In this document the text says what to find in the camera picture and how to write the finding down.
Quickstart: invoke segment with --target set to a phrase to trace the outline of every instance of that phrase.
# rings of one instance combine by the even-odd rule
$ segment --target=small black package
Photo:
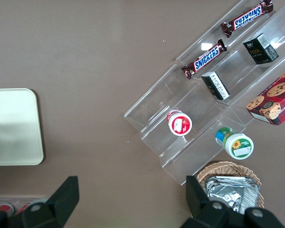
[[[249,38],[244,42],[244,46],[256,64],[270,63],[279,57],[263,33]]]
[[[230,96],[222,79],[220,79],[216,72],[207,72],[203,74],[201,78],[214,98],[223,101]]]

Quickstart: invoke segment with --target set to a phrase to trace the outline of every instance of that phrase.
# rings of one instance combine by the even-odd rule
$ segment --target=red cookie box
[[[256,119],[280,125],[285,121],[285,73],[246,105]]]

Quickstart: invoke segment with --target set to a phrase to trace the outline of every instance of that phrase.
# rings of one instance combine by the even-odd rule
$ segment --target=candy bar wrapper
[[[188,79],[191,79],[194,74],[201,70],[204,66],[222,54],[224,51],[227,51],[223,40],[218,40],[218,43],[210,48],[205,54],[197,58],[194,62],[189,63],[188,65],[182,68]]]
[[[273,9],[274,6],[271,0],[262,0],[251,10],[239,15],[230,22],[223,22],[221,26],[225,35],[229,38],[235,30],[241,28],[255,18],[272,12]]]

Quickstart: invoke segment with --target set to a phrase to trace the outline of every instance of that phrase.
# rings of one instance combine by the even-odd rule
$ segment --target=white container with red label
[[[178,109],[168,112],[167,121],[171,132],[177,136],[184,136],[192,129],[190,117]]]
[[[15,209],[13,208],[13,206],[9,203],[3,203],[0,206],[0,211],[4,211],[8,217],[11,217],[14,215]]]

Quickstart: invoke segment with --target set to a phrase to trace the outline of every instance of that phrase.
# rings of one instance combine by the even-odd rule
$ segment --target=white plastic board
[[[0,166],[43,160],[37,98],[29,89],[0,89]]]

